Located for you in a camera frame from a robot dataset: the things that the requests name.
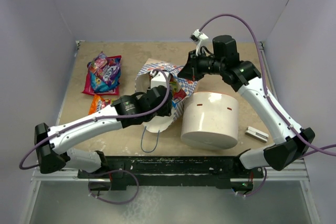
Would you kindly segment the blue checkered paper bag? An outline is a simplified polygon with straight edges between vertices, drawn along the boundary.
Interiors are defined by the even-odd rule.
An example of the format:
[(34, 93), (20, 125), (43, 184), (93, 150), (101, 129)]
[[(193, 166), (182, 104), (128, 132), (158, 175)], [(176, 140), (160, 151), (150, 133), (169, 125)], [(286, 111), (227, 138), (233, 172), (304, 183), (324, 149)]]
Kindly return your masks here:
[(190, 97), (197, 87), (197, 81), (189, 81), (182, 78), (178, 78), (177, 74), (183, 68), (183, 66), (177, 66), (172, 63), (165, 61), (158, 61), (154, 59), (148, 59), (146, 63), (142, 66), (135, 79), (135, 90), (136, 92), (146, 92), (150, 89), (151, 77), (149, 73), (151, 70), (164, 72), (167, 71), (170, 75), (170, 81), (176, 81), (179, 85), (179, 90), (183, 89), (186, 93), (186, 97), (176, 103), (172, 98), (172, 115), (171, 116), (156, 116), (150, 122), (143, 123), (144, 132), (155, 133), (157, 136), (163, 131), (165, 131), (169, 126), (171, 126), (183, 113), (184, 102)]

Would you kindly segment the orange fruit candy packet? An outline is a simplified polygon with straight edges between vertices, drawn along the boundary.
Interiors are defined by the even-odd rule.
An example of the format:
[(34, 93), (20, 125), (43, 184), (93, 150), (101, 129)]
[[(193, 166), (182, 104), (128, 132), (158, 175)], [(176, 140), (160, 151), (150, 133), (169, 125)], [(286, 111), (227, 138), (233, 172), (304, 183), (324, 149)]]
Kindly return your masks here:
[(89, 115), (94, 114), (103, 108), (107, 107), (108, 105), (111, 105), (114, 99), (105, 99), (100, 95), (95, 94), (93, 96), (92, 103), (90, 105), (89, 109)]

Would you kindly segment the purple snack packet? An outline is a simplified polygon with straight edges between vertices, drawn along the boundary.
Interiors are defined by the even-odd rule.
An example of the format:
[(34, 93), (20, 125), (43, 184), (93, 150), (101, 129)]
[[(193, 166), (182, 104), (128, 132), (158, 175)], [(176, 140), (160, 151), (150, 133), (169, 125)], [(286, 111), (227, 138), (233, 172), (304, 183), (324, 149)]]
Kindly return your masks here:
[(88, 70), (105, 84), (112, 85), (121, 69), (121, 57), (114, 58), (106, 56), (103, 52), (99, 53), (88, 64)]

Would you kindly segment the pink snack packet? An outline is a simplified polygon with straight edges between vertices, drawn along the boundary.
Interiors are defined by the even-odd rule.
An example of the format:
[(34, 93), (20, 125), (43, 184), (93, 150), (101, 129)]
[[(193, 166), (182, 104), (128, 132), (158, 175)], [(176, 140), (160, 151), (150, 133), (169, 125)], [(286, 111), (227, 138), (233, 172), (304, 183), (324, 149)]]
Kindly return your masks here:
[[(90, 86), (90, 77), (89, 74), (91, 72), (89, 72), (89, 70), (87, 70), (87, 75), (86, 75), (86, 81), (85, 81), (85, 87), (83, 90), (84, 94), (88, 94), (88, 95), (119, 95), (119, 86), (115, 89), (113, 89), (112, 91), (109, 92), (103, 92), (103, 93), (94, 93), (94, 91), (92, 90), (91, 86)], [(115, 80), (119, 80), (119, 85), (120, 85), (120, 77), (121, 77), (121, 69), (117, 75), (117, 78)]]

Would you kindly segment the green spring tea candy packet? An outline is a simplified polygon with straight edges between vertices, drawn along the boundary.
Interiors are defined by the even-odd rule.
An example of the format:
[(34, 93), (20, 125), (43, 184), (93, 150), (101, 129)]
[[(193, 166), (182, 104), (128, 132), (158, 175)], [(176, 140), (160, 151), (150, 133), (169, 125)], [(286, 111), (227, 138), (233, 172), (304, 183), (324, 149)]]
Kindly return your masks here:
[(171, 89), (173, 94), (175, 94), (179, 91), (179, 85), (176, 81), (171, 81), (169, 84), (170, 84), (170, 89)]

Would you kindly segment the blue fruit snack packet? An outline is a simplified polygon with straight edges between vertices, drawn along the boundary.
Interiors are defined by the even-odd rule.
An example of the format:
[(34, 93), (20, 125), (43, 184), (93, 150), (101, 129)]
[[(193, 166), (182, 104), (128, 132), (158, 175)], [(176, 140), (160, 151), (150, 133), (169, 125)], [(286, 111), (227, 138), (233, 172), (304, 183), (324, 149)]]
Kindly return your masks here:
[(119, 86), (119, 80), (113, 80), (111, 85), (107, 85), (100, 78), (96, 77), (94, 74), (90, 73), (90, 86), (94, 93), (109, 92)]

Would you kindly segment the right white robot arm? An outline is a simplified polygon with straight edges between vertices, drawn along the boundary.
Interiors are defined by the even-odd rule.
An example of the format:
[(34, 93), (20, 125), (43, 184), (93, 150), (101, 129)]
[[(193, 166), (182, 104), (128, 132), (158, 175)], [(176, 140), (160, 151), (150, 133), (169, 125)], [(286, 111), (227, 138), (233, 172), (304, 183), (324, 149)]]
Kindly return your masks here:
[(307, 151), (315, 133), (304, 129), (279, 104), (268, 88), (263, 86), (262, 75), (250, 61), (239, 58), (236, 40), (230, 35), (213, 38), (213, 53), (209, 56), (201, 48), (208, 37), (196, 30), (190, 39), (196, 49), (188, 53), (188, 59), (178, 77), (199, 81), (206, 74), (220, 75), (222, 80), (239, 93), (256, 111), (274, 141), (272, 145), (247, 150), (238, 155), (234, 173), (246, 177), (253, 168), (270, 166), (282, 170), (301, 158)]

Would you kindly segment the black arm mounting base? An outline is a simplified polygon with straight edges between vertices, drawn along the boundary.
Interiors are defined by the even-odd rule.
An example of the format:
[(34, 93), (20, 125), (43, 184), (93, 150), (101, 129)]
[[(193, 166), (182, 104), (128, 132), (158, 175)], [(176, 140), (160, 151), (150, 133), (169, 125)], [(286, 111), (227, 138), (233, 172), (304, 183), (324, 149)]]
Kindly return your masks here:
[(262, 168), (245, 169), (233, 156), (108, 156), (92, 174), (79, 171), (92, 190), (126, 190), (128, 186), (215, 187), (249, 192)]

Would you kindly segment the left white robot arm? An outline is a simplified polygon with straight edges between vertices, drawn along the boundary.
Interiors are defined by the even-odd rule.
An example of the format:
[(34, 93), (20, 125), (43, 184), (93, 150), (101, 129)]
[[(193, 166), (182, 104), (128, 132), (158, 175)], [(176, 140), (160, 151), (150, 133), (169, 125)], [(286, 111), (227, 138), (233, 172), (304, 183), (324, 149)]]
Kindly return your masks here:
[(156, 116), (169, 116), (171, 111), (172, 92), (158, 86), (147, 92), (123, 95), (100, 111), (70, 123), (52, 127), (38, 124), (34, 143), (40, 172), (51, 174), (74, 168), (102, 178), (108, 172), (103, 152), (85, 152), (75, 149), (75, 145), (106, 132), (150, 122)]

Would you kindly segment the red small snack packet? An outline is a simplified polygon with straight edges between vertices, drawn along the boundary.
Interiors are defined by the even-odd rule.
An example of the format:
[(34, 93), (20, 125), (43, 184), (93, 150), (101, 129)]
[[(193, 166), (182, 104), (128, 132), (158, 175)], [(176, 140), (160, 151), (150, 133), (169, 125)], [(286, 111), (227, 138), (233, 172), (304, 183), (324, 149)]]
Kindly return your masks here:
[(186, 97), (186, 93), (183, 89), (180, 89), (178, 92), (174, 93), (173, 100), (178, 103)]

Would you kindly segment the white cylindrical container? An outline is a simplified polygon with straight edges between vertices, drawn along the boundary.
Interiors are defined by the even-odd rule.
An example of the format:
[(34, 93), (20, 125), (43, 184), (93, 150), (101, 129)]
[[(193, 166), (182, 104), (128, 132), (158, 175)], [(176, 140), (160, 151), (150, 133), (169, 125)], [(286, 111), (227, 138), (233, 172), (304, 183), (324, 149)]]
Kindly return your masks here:
[(195, 92), (186, 99), (181, 141), (194, 148), (227, 150), (238, 143), (238, 101), (230, 95)]

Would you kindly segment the small white metal clip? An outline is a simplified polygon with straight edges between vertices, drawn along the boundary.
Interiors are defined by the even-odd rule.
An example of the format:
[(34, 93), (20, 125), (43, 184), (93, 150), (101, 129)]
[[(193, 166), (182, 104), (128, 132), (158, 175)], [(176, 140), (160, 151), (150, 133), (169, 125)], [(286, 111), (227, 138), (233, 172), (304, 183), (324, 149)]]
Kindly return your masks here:
[(268, 142), (268, 138), (269, 135), (263, 131), (260, 131), (254, 127), (248, 126), (246, 131), (245, 131), (246, 135), (249, 135), (263, 143), (267, 143)]

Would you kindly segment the aluminium rail frame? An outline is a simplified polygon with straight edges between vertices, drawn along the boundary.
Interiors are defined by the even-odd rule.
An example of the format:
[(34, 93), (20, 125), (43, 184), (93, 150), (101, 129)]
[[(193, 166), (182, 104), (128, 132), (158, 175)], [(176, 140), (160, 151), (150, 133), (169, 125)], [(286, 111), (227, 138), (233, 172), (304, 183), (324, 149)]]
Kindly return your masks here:
[(252, 178), (265, 179), (267, 167), (283, 170), (303, 158), (315, 137), (302, 128), (274, 99), (266, 87), (263, 69), (239, 58), (235, 39), (229, 35), (213, 39), (213, 51), (203, 45), (190, 51), (178, 77), (192, 82), (206, 74), (217, 74), (257, 112), (268, 128), (273, 145), (248, 149), (237, 156), (105, 156), (75, 146), (97, 135), (140, 125), (156, 116), (172, 115), (172, 91), (168, 78), (147, 91), (123, 95), (102, 110), (74, 122), (35, 127), (38, 168), (43, 174), (63, 168), (78, 171), (80, 178), (108, 178), (112, 190), (128, 186), (214, 186), (233, 189), (247, 197), (254, 192)]

